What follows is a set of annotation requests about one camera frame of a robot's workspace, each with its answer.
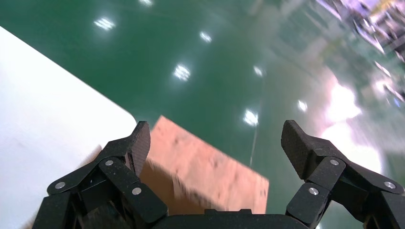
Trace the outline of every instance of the metal pivot bolt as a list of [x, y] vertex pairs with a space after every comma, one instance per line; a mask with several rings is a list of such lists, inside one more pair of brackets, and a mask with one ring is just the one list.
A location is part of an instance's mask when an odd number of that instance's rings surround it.
[[106, 166], [110, 166], [110, 165], [112, 165], [114, 162], [112, 161], [112, 160], [108, 160], [108, 161], [106, 161]]
[[314, 196], [316, 196], [317, 194], [319, 194], [319, 191], [318, 191], [316, 188], [314, 188], [314, 187], [310, 187], [310, 188], [308, 189], [308, 191], [309, 191], [309, 193], [313, 194]]
[[385, 184], [385, 186], [387, 186], [389, 188], [392, 188], [392, 189], [396, 188], [396, 186], [391, 182], [385, 181], [384, 184]]
[[134, 194], [135, 196], [138, 195], [140, 192], [142, 191], [142, 189], [140, 189], [139, 187], [136, 187], [132, 190], [132, 194]]
[[62, 181], [62, 182], [59, 182], [59, 183], [57, 183], [56, 185], [55, 185], [55, 189], [61, 189], [61, 188], [63, 188], [64, 186], [65, 186], [66, 184]]
[[330, 163], [334, 166], [337, 166], [339, 164], [337, 160], [330, 160]]

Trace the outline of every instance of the white table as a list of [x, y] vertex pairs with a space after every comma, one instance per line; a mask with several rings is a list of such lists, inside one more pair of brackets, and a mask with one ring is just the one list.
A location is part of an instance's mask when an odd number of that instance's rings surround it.
[[135, 119], [0, 27], [0, 228], [29, 225], [54, 180]]

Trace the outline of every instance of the silver screw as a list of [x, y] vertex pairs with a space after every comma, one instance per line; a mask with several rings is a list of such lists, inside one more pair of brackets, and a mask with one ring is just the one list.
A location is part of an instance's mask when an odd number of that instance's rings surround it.
[[314, 188], [314, 187], [310, 187], [310, 188], [308, 189], [308, 191], [309, 191], [309, 193], [313, 194], [314, 196], [316, 196], [317, 194], [319, 194], [319, 191], [318, 191], [316, 188]]
[[387, 186], [389, 188], [392, 188], [392, 189], [396, 188], [396, 186], [391, 182], [385, 181], [384, 184], [385, 184], [385, 186]]
[[62, 181], [62, 182], [59, 182], [59, 183], [57, 183], [56, 185], [55, 185], [55, 189], [61, 189], [61, 188], [63, 188], [64, 186], [65, 186], [66, 184]]
[[142, 191], [142, 189], [140, 189], [139, 187], [136, 187], [132, 190], [132, 194], [134, 194], [135, 196], [138, 195], [140, 192]]
[[110, 166], [110, 165], [112, 165], [114, 162], [112, 161], [112, 160], [108, 160], [108, 161], [106, 161], [106, 166]]
[[337, 166], [339, 164], [337, 160], [330, 160], [330, 163], [334, 166]]

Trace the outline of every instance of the machinery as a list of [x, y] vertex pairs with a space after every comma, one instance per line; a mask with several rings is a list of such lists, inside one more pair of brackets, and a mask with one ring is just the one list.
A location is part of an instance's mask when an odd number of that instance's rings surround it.
[[204, 215], [168, 216], [167, 206], [139, 179], [149, 146], [149, 126], [139, 122], [130, 136], [109, 142], [91, 163], [51, 183], [33, 229], [83, 228], [82, 218], [107, 202], [137, 229], [314, 229], [332, 200], [366, 229], [405, 229], [401, 185], [351, 162], [293, 120], [284, 123], [281, 146], [305, 183], [285, 215], [207, 209]]

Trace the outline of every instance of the green epoxy floor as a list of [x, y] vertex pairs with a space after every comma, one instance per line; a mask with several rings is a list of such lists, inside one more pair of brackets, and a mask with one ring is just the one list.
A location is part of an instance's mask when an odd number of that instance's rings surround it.
[[[403, 105], [374, 61], [402, 66], [315, 2], [3, 0], [0, 26], [137, 120], [164, 115], [266, 176], [268, 213], [303, 183], [280, 146], [286, 119], [404, 184]], [[361, 223], [332, 203], [321, 228]]]

